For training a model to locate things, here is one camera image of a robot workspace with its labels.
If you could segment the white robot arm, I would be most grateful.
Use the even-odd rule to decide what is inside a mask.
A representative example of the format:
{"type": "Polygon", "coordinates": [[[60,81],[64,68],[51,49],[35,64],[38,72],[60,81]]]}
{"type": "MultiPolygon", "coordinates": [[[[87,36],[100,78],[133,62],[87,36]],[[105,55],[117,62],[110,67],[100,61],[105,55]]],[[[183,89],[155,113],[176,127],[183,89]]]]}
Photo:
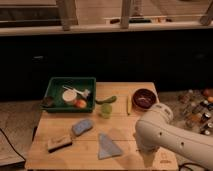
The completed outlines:
{"type": "Polygon", "coordinates": [[[167,105],[152,105],[135,124],[138,148],[152,153],[163,147],[213,171],[213,137],[175,127],[173,118],[167,105]]]}

